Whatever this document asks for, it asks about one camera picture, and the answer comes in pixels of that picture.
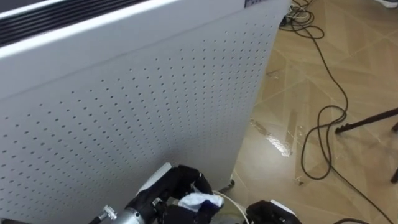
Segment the metal stand leg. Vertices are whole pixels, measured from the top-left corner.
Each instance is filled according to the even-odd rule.
[[[396,173],[392,176],[391,183],[393,183],[393,184],[398,183],[398,169],[397,169]]]
[[[390,117],[395,116],[395,115],[398,115],[398,108],[383,112],[381,114],[372,116],[370,118],[366,118],[366,119],[364,119],[362,121],[358,121],[357,123],[343,125],[343,126],[341,126],[339,128],[336,128],[336,134],[339,134],[339,133],[342,133],[342,132],[345,132],[345,131],[349,131],[351,129],[360,127],[360,126],[365,125],[365,124],[370,124],[370,123],[373,123],[373,122],[376,122],[376,121],[381,121],[383,119],[390,118]]]
[[[392,127],[392,131],[393,132],[398,132],[398,123],[396,123],[396,125],[394,125],[394,127]]]

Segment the floor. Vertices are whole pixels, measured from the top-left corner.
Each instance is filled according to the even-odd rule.
[[[310,11],[326,33],[318,43],[330,70],[349,98],[346,122],[395,108],[398,10],[372,0],[314,0]],[[329,104],[344,106],[345,101],[313,42],[279,31],[234,170],[232,198],[243,205],[277,200],[304,224],[332,224],[345,217],[387,223],[335,174],[316,181],[302,172],[304,137],[316,124],[318,111]],[[328,110],[321,121],[339,116],[339,111]],[[330,134],[336,169],[394,222],[398,185],[389,180],[398,167],[398,136],[390,131],[396,122],[398,116],[341,136]],[[305,167],[313,175],[326,168],[316,133],[308,140]]]

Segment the black vent slat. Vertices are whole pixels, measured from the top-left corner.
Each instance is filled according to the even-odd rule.
[[[85,8],[83,11],[83,9],[79,9],[78,8],[78,12],[76,11],[76,9],[71,9],[74,10],[74,12],[69,12],[69,11],[65,11],[61,14],[46,14],[44,17],[42,17],[41,19],[36,19],[34,21],[28,21],[28,22],[23,22],[23,23],[19,23],[18,26],[13,26],[12,29],[14,30],[14,32],[10,33],[10,34],[5,34],[2,35],[0,38],[0,42],[2,41],[6,41],[7,39],[10,39],[10,37],[17,37],[20,38],[23,35],[29,35],[32,34],[34,32],[37,32],[37,30],[42,30],[42,31],[46,31],[48,29],[48,27],[54,26],[55,24],[58,24],[60,22],[64,23],[69,23],[72,21],[76,21],[76,22],[80,22],[83,21],[84,18],[86,16],[90,16],[92,14],[96,14],[98,11],[96,11],[97,9],[99,10],[99,12],[101,11],[107,11],[108,7],[111,7],[111,9],[119,9],[120,7],[123,7],[126,3],[124,2],[124,0],[114,0],[113,2],[106,2],[106,4],[96,4],[95,6],[87,9]],[[58,18],[62,18],[60,19],[60,21],[54,21],[54,17]]]
[[[145,0],[65,0],[0,19],[0,47]]]

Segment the electric cord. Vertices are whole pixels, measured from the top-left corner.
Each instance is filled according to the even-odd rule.
[[[326,71],[329,75],[329,77],[331,78],[331,80],[333,81],[333,83],[340,89],[340,92],[343,94],[344,99],[345,99],[345,107],[339,107],[336,105],[328,105],[323,107],[319,113],[318,113],[318,118],[317,118],[317,126],[315,126],[314,128],[312,128],[306,135],[304,143],[303,143],[303,148],[302,148],[302,154],[301,154],[301,168],[304,171],[304,174],[313,180],[322,180],[324,178],[326,178],[331,171],[333,171],[335,174],[337,174],[338,177],[340,177],[341,179],[344,180],[344,182],[346,182],[355,192],[357,192],[358,194],[360,194],[360,196],[362,196],[362,198],[364,198],[366,201],[368,201],[378,212],[380,212],[381,215],[383,215],[383,217],[390,223],[393,224],[392,220],[372,201],[370,200],[365,194],[363,194],[358,188],[356,188],[349,180],[347,180],[345,177],[343,177],[334,167],[333,167],[333,163],[332,163],[332,155],[331,155],[331,149],[330,149],[330,143],[329,143],[329,133],[330,133],[330,129],[333,125],[338,124],[343,122],[346,117],[347,117],[347,110],[348,110],[348,97],[346,92],[344,91],[344,89],[341,87],[341,85],[335,80],[334,76],[332,75],[332,73],[330,72],[330,69],[326,63],[326,60],[322,54],[322,51],[318,45],[317,40],[318,39],[322,39],[325,36],[324,31],[320,28],[317,27],[315,25],[312,25],[312,22],[315,20],[315,15],[312,12],[309,12],[307,9],[309,7],[309,5],[311,5],[311,3],[313,2],[313,0],[311,0],[310,2],[308,2],[307,0],[303,0],[306,3],[304,5],[299,4],[297,1],[293,0],[293,2],[298,5],[297,7],[294,7],[291,11],[289,11],[289,17],[288,17],[288,21],[287,21],[287,25],[290,25],[289,28],[281,28],[281,30],[287,31],[287,32],[295,32],[297,35],[304,37],[304,38],[308,38],[311,39],[313,41],[313,43],[315,44],[315,47],[318,50],[318,53],[320,54],[321,60],[326,68]],[[304,20],[300,20],[300,15],[302,13],[308,13],[309,17],[307,19]],[[317,31],[319,31],[320,35],[318,36],[313,36],[313,34],[309,31],[309,29],[315,29]],[[320,124],[320,116],[322,114],[322,112],[324,112],[326,109],[336,109],[341,111],[341,116],[335,120],[333,120],[330,123],[327,124]],[[324,145],[323,142],[323,138],[321,136],[321,128],[326,128],[326,135],[325,135],[325,140],[326,140],[326,144]],[[327,171],[323,174],[320,175],[318,177],[311,175],[308,173],[308,171],[306,170],[305,166],[304,166],[304,155],[305,155],[305,150],[306,150],[306,146],[307,146],[307,141],[308,141],[308,137],[315,131],[317,130],[317,134],[318,134],[318,141],[320,144],[320,149],[322,151],[323,154],[323,158],[325,159],[328,168]],[[355,223],[361,223],[361,224],[368,224],[364,221],[361,220],[357,220],[354,218],[344,218],[342,220],[337,221],[335,224],[342,224],[342,223],[346,223],[346,222],[355,222]]]

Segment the tangled cable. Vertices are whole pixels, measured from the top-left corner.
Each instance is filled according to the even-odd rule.
[[[311,0],[309,2],[307,0],[303,0],[303,1],[305,2],[305,4],[299,4],[297,1],[293,0],[294,4],[291,5],[288,14],[285,16],[285,19],[284,19],[284,23],[285,24],[283,24],[284,26],[281,26],[279,29],[287,31],[287,32],[295,32],[297,35],[299,35],[301,37],[304,37],[304,38],[311,39],[313,41],[313,43],[315,44],[315,47],[317,48],[317,50],[318,50],[318,52],[320,54],[320,57],[322,59],[322,62],[324,64],[325,68],[326,68],[326,71],[327,71],[329,77],[336,84],[336,86],[340,89],[341,93],[344,96],[346,104],[345,104],[344,108],[336,106],[336,105],[328,105],[328,106],[323,107],[319,111],[318,118],[317,118],[317,126],[312,128],[307,133],[307,135],[305,137],[305,140],[304,140],[304,143],[303,143],[302,154],[301,154],[301,168],[304,171],[305,175],[308,178],[312,179],[312,180],[322,180],[322,179],[326,178],[330,174],[331,171],[333,171],[341,179],[343,179],[352,189],[354,189],[355,192],[360,194],[360,196],[362,196],[376,210],[378,210],[381,213],[381,215],[383,215],[384,218],[386,218],[386,220],[390,224],[393,224],[392,220],[374,202],[372,202],[372,200],[370,200],[365,194],[363,194],[359,189],[357,189],[349,180],[347,180],[345,177],[343,177],[333,167],[332,155],[331,155],[331,149],[330,149],[330,143],[329,143],[329,133],[330,133],[330,129],[331,129],[331,127],[333,125],[339,124],[339,123],[343,122],[346,119],[347,110],[348,110],[348,97],[347,97],[347,94],[345,93],[344,89],[340,86],[340,84],[335,80],[335,78],[331,74],[331,72],[329,70],[329,67],[326,64],[325,58],[324,58],[324,56],[322,54],[322,51],[319,48],[319,45],[317,43],[318,39],[324,38],[325,32],[320,27],[315,26],[315,25],[312,24],[314,22],[314,20],[315,20],[315,15],[314,15],[314,13],[308,11],[308,7],[311,5],[313,0]],[[310,30],[311,31],[315,31],[317,34],[316,35],[312,34],[310,32]],[[333,120],[330,123],[320,124],[320,116],[321,116],[321,114],[326,109],[329,109],[329,108],[330,109],[339,110],[341,112],[341,116],[339,118]],[[321,132],[320,132],[321,128],[326,128],[326,136],[325,136],[326,143],[325,144],[324,144],[322,136],[321,136]],[[323,158],[325,159],[326,163],[328,164],[327,171],[323,175],[320,175],[318,177],[309,174],[308,171],[305,169],[305,166],[304,166],[304,155],[305,155],[305,150],[306,150],[308,137],[315,130],[317,130],[318,141],[319,141],[319,144],[320,144],[320,149],[322,150]],[[342,224],[342,223],[346,223],[346,222],[355,222],[355,223],[360,223],[360,224],[368,224],[368,223],[366,223],[364,221],[357,220],[357,219],[354,219],[354,218],[344,218],[342,220],[337,221],[335,224]]]

